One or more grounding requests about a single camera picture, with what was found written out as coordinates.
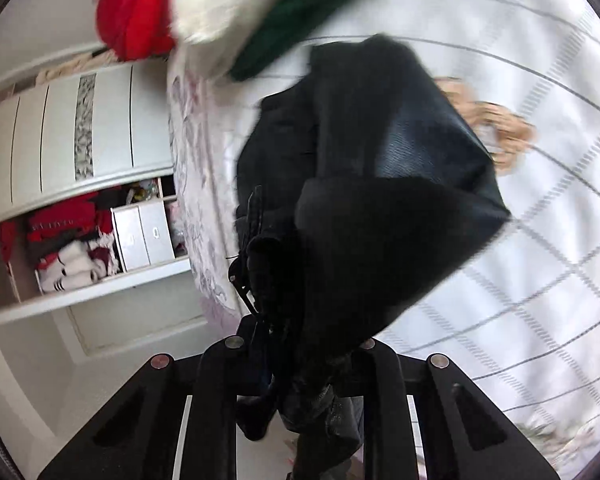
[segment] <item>decorative patterned strip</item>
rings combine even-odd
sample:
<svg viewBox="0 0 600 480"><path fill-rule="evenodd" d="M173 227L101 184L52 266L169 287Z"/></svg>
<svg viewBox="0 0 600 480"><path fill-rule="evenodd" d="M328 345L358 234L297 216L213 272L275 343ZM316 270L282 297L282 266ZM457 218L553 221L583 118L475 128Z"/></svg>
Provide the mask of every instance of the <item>decorative patterned strip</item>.
<svg viewBox="0 0 600 480"><path fill-rule="evenodd" d="M78 85L78 102L75 105L75 179L93 177L93 152L91 150L91 123L93 121L93 95L96 75L83 75Z"/></svg>

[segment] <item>bed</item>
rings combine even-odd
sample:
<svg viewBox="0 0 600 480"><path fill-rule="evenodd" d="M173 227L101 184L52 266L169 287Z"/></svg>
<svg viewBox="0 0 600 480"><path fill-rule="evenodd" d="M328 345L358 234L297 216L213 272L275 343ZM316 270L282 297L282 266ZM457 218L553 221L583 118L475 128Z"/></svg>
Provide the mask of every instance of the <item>bed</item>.
<svg viewBox="0 0 600 480"><path fill-rule="evenodd" d="M378 338L417 358L449 355L573 478L600 450L600 19L586 0L353 0L244 83L203 80L177 50L175 181L207 317L227 335L243 314L227 258L235 161L258 102L306 73L312 44L378 32L536 130L498 176L510 224Z"/></svg>

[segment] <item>grid pattern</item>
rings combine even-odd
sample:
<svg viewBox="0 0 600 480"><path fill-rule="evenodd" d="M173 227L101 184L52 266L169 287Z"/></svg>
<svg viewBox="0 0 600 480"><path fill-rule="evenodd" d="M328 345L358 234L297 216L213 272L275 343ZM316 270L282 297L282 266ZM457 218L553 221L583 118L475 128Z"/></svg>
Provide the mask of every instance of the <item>grid pattern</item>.
<svg viewBox="0 0 600 480"><path fill-rule="evenodd" d="M235 254L235 160L260 99L306 73L309 45L378 32L538 131L498 179L511 223L379 338L418 358L449 355L525 432L542 433L541 450L572 478L600 449L600 20L585 0L355 0L257 78L209 84L216 245ZM176 128L174 143L187 136ZM180 153L183 173L199 170Z"/></svg>

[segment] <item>black fabric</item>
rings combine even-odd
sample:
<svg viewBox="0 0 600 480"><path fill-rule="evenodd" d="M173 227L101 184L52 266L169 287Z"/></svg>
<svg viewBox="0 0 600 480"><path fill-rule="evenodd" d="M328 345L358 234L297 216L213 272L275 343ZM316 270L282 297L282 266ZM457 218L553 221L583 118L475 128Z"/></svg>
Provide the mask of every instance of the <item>black fabric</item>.
<svg viewBox="0 0 600 480"><path fill-rule="evenodd" d="M303 479L362 442L353 422L339 433L328 417L349 409L329 387L347 354L509 217L490 155L410 49L384 36L331 43L310 67L262 101L238 159L236 211L240 282L254 284L254 309L283 349L278 409L322 457L296 463Z"/></svg>

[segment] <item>mattress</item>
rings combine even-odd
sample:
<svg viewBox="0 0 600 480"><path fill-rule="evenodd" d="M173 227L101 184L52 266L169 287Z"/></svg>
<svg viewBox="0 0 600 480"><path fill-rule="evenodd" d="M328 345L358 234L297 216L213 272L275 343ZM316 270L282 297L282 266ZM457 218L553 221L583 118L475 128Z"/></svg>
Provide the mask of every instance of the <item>mattress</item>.
<svg viewBox="0 0 600 480"><path fill-rule="evenodd" d="M573 478L600 450L600 19L586 0L353 0L240 84L202 80L176 51L176 189L206 314L224 334L242 315L227 280L235 161L258 102L307 72L312 44L379 32L535 135L498 174L508 227L378 339L416 358L448 355Z"/></svg>

